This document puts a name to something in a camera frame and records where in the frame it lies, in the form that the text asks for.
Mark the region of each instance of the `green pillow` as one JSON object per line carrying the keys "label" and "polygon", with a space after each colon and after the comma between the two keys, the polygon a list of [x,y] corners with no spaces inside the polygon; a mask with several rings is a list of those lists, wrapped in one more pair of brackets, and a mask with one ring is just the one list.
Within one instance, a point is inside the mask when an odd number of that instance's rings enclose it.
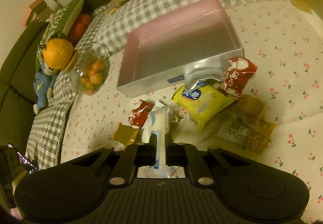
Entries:
{"label": "green pillow", "polygon": [[[45,45],[53,36],[59,34],[68,35],[76,18],[81,13],[84,0],[72,0],[63,9],[55,14],[55,18],[47,26],[45,33],[40,41],[40,45]],[[36,54],[36,71],[40,69],[40,60],[43,59],[41,46]]]}

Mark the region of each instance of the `orange fruit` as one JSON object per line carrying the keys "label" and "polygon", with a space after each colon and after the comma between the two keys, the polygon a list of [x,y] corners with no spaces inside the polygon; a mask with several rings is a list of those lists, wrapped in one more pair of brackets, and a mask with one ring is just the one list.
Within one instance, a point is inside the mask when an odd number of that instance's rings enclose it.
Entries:
{"label": "orange fruit", "polygon": [[91,90],[91,89],[88,89],[88,90],[86,90],[85,91],[85,93],[87,94],[87,95],[92,95],[93,94],[93,90]]}
{"label": "orange fruit", "polygon": [[93,74],[95,74],[95,71],[93,69],[91,69],[89,72],[88,72],[88,77],[91,77]]}
{"label": "orange fruit", "polygon": [[94,85],[98,85],[102,82],[102,77],[98,73],[94,73],[90,76],[90,81]]}
{"label": "orange fruit", "polygon": [[88,72],[91,71],[91,68],[88,66],[84,66],[82,69],[82,77],[88,77]]}
{"label": "orange fruit", "polygon": [[95,72],[99,72],[99,71],[102,71],[104,69],[104,63],[100,60],[96,60],[94,62],[94,64],[92,65],[92,69],[95,71]]}
{"label": "orange fruit", "polygon": [[85,85],[88,89],[94,90],[94,85],[90,81],[88,81]]}
{"label": "orange fruit", "polygon": [[86,85],[87,83],[90,83],[90,78],[86,77],[86,78],[81,78],[80,82],[84,85]]}
{"label": "orange fruit", "polygon": [[55,70],[64,69],[72,59],[73,45],[65,39],[54,38],[46,43],[43,56],[46,64]]}

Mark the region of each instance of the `wall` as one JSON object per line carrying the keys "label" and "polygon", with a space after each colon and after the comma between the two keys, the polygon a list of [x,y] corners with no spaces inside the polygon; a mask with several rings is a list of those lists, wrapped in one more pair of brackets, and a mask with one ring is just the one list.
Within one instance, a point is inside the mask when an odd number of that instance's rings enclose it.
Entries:
{"label": "wall", "polygon": [[0,66],[25,29],[20,23],[26,8],[35,0],[1,0],[0,2]]}

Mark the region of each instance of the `bed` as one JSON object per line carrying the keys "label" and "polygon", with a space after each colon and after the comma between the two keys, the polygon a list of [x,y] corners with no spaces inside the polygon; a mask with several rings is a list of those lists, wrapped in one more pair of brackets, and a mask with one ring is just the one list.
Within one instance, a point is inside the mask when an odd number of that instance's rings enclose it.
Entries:
{"label": "bed", "polygon": [[[172,103],[178,85],[132,99],[115,89],[122,47],[135,27],[194,1],[197,0],[131,0],[112,16],[106,7],[97,10],[77,49],[95,50],[96,44],[106,45],[107,50],[96,52],[111,55],[108,78],[99,92],[89,97],[77,95],[69,85],[68,75],[60,74],[49,107],[35,118],[28,157],[37,159],[40,168],[66,162],[108,145],[117,123],[128,125],[128,114],[139,99]],[[290,1],[220,2],[227,8],[246,57],[259,66],[244,93],[268,103],[266,119],[275,122],[276,129],[268,147],[258,156],[219,138],[204,139],[199,148],[217,145],[301,178],[310,191],[302,219],[311,223],[323,217],[321,21],[298,10]]]}

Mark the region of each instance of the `silver box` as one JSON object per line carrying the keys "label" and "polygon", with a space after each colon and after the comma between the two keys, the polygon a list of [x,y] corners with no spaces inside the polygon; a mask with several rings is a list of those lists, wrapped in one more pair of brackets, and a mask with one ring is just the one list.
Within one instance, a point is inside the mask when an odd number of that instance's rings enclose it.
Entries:
{"label": "silver box", "polygon": [[225,72],[227,59],[244,57],[229,16],[218,0],[200,0],[161,15],[128,36],[117,90],[128,97],[184,82],[205,68]]}

